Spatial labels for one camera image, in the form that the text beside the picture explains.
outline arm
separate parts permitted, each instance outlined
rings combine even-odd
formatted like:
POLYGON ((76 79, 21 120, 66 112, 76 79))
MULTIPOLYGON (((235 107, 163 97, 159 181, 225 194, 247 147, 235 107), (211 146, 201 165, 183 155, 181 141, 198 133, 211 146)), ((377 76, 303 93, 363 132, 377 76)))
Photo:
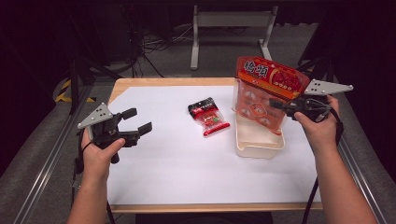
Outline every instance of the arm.
MULTIPOLYGON (((338 113, 337 99, 328 96, 338 113)), ((335 143, 336 119, 330 115, 315 123, 302 113, 295 118, 303 125, 314 153, 326 223, 376 223, 375 216, 344 165, 335 143)))
MULTIPOLYGON (((90 143, 87 130, 81 147, 90 143)), ((84 175, 77 198, 73 204, 67 223, 105 223, 107 204, 107 178, 110 160, 125 144, 118 139, 109 147, 101 149, 90 144, 84 151, 84 175)))

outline beige plastic tray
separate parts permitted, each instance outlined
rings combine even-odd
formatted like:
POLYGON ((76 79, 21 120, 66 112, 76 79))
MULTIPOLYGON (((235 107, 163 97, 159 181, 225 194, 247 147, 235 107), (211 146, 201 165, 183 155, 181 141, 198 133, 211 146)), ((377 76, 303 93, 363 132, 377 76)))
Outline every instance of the beige plastic tray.
POLYGON ((235 114, 236 153, 241 157, 272 159, 285 147, 283 134, 276 135, 257 122, 235 114))

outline red snack package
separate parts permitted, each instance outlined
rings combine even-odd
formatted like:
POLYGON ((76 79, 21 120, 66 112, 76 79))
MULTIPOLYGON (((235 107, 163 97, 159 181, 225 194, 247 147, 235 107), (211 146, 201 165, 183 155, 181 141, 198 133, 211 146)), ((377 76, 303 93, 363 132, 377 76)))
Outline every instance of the red snack package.
POLYGON ((235 112, 281 134, 285 113, 269 106, 269 99, 286 103, 300 95, 309 78, 293 68, 260 57, 241 57, 236 69, 235 112))
POLYGON ((204 136, 230 127, 230 123, 224 121, 215 101, 211 97, 189 105, 188 109, 192 118, 204 127, 204 136))

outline wrist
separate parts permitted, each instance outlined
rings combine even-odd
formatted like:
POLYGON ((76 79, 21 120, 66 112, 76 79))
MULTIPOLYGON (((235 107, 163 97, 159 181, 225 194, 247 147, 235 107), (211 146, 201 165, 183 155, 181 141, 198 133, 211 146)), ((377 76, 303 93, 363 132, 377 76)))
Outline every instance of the wrist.
POLYGON ((107 185, 107 178, 104 177, 92 177, 84 175, 81 181, 81 187, 86 188, 97 188, 107 185))
POLYGON ((315 156, 331 156, 338 154, 338 148, 335 142, 331 142, 328 144, 321 144, 317 146, 312 146, 315 156))

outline plastic container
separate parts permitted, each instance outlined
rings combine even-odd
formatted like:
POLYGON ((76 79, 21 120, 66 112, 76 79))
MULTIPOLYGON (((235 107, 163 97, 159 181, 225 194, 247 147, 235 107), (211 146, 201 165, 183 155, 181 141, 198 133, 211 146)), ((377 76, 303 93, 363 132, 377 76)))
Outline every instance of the plastic container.
POLYGON ((285 147, 282 125, 285 113, 269 100, 283 103, 298 97, 309 78, 279 63, 260 57, 241 57, 237 62, 234 111, 236 153, 241 157, 272 159, 285 147))
POLYGON ((285 147, 283 134, 277 135, 257 122, 235 114, 236 153, 241 157, 272 159, 285 147))

